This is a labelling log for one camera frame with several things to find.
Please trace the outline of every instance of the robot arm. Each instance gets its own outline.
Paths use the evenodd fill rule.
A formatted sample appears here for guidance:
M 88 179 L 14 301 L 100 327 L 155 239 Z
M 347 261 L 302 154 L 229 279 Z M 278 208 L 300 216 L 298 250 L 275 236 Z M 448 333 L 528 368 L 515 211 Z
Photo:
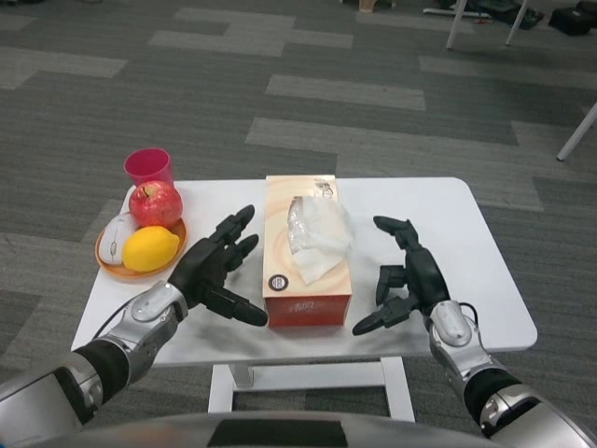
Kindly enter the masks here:
M 223 288 L 228 272 L 257 245 L 256 235 L 235 243 L 254 213 L 248 206 L 222 221 L 181 258 L 168 282 L 128 301 L 105 335 L 1 385 L 0 443 L 23 446 L 81 429 L 117 392 L 147 374 L 199 303 L 228 319 L 265 325 L 265 312 Z
M 359 322 L 353 333 L 392 327 L 419 310 L 429 331 L 432 355 L 487 438 L 515 448 L 596 447 L 592 434 L 485 351 L 478 323 L 463 314 L 460 303 L 451 300 L 441 271 L 431 253 L 419 244 L 410 221 L 375 217 L 374 222 L 406 250 L 406 262 L 404 267 L 381 267 L 376 294 L 381 308 Z M 406 285 L 407 299 L 388 297 L 391 287 Z

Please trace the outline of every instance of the black cable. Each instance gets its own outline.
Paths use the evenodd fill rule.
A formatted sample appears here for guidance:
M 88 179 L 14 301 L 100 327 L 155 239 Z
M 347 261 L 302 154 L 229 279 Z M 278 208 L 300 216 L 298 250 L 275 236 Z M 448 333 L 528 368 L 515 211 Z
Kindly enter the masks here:
M 126 306 L 127 306 L 129 303 L 131 303 L 131 302 L 132 302 L 132 299 L 130 299 L 129 301 L 125 301 L 124 303 L 122 303 L 122 304 L 119 306 L 119 308 L 118 308 L 118 309 L 117 309 L 117 310 L 116 310 L 116 311 L 115 311 L 115 312 L 114 312 L 114 313 L 113 313 L 113 314 L 112 314 L 110 317 L 108 317 L 108 320 L 106 320 L 106 321 L 105 321 L 105 322 L 102 324 L 102 326 L 100 327 L 100 329 L 98 329 L 98 330 L 97 330 L 97 332 L 96 332 L 96 333 L 93 335 L 93 337 L 92 337 L 91 339 L 92 339 L 92 340 L 93 340 L 93 339 L 96 339 L 96 338 L 97 338 L 97 337 L 100 335 L 100 333 L 101 333 L 102 331 L 104 331 L 104 329 L 107 327 L 107 325 L 108 325 L 110 322 L 112 322 L 112 319 L 114 319 L 114 317 L 116 317 L 118 313 L 120 313 L 122 310 L 124 310 L 124 308 L 126 308 Z
M 466 303 L 465 301 L 459 301 L 458 304 L 460 306 L 465 306 L 466 308 L 469 308 L 473 312 L 473 315 L 475 316 L 475 325 L 478 327 L 479 315 L 477 314 L 477 309 L 473 305 L 471 305 L 470 303 Z

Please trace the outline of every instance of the lemon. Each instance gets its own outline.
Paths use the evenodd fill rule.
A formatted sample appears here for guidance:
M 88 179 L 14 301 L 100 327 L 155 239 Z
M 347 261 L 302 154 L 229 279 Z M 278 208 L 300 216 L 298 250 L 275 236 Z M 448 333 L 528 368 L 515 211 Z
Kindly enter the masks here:
M 178 236 L 162 226 L 143 227 L 124 244 L 122 261 L 138 273 L 155 271 L 174 258 L 178 240 Z

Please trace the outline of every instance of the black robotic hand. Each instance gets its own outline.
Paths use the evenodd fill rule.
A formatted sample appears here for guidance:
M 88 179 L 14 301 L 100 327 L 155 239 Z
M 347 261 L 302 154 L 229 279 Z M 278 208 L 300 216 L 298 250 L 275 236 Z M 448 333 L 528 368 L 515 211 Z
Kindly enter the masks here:
M 199 240 L 180 259 L 168 283 L 182 292 L 189 309 L 202 303 L 208 310 L 228 319 L 234 317 L 258 327 L 268 322 L 263 310 L 224 288 L 228 273 L 241 266 L 243 259 L 257 246 L 257 235 L 235 243 L 254 214 L 253 205 L 247 205 L 236 215 L 230 215 L 217 225 L 209 238 Z
M 368 315 L 353 328 L 354 335 L 369 333 L 380 327 L 390 327 L 409 318 L 419 310 L 429 316 L 441 301 L 449 301 L 450 293 L 431 252 L 419 244 L 419 235 L 410 221 L 391 217 L 374 217 L 378 229 L 396 238 L 398 246 L 406 250 L 404 266 L 381 266 L 375 303 L 381 308 Z M 390 288 L 409 287 L 409 296 L 388 297 Z

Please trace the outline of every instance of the pink cup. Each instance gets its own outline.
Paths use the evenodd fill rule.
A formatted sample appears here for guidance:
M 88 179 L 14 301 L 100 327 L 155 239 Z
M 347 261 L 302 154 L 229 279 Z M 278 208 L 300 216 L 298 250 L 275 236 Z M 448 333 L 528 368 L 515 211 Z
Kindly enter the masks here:
M 124 161 L 124 171 L 136 186 L 148 180 L 163 180 L 174 185 L 170 154 L 160 147 L 134 151 Z

